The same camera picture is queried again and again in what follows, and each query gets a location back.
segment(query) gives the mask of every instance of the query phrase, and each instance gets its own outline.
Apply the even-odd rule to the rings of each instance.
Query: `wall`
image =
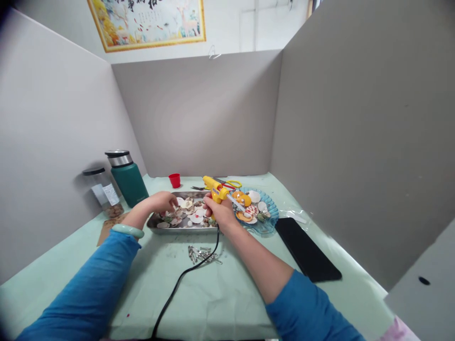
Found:
[[[452,341],[455,335],[455,220],[414,263],[385,302],[421,340]],[[429,281],[420,282],[419,277]]]
[[[386,289],[455,216],[454,13],[327,0],[283,52],[271,172]]]
[[[111,66],[13,11],[0,40],[0,283],[100,212],[81,171],[129,149]]]
[[[267,173],[280,51],[112,67],[150,176]]]
[[[258,0],[256,43],[255,0],[204,0],[207,42],[109,54],[104,52],[87,1],[22,0],[17,7],[108,62],[128,63],[208,55],[212,45],[218,54],[283,49],[305,22],[308,7],[308,0],[293,0],[290,10],[288,2]]]

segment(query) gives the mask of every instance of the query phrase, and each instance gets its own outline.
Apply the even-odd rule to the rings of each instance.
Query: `pink fabric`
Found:
[[[378,341],[420,341],[420,339],[396,316],[393,325]]]

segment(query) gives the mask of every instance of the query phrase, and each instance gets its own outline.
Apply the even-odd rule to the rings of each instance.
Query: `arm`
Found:
[[[172,203],[177,203],[177,199],[171,193],[156,193],[137,204],[123,224],[142,230],[152,212],[173,210]],[[140,248],[133,236],[111,231],[38,320],[24,329],[17,340],[101,339]]]
[[[232,204],[204,198],[253,277],[266,310],[284,340],[363,340],[333,307],[327,294],[306,276],[273,255],[236,220]]]

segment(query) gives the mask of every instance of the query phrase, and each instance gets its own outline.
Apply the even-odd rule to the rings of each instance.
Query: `yellow glue gun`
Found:
[[[228,198],[229,190],[221,183],[209,176],[205,176],[203,179],[205,186],[207,186],[207,188],[212,192],[212,199],[217,204],[221,204],[223,200],[226,200]]]

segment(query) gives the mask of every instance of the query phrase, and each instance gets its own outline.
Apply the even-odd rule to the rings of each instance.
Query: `yellow scissors handle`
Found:
[[[235,187],[235,188],[242,187],[242,183],[240,181],[237,181],[237,180],[229,180],[229,181],[226,181],[226,183],[231,185],[232,187]]]

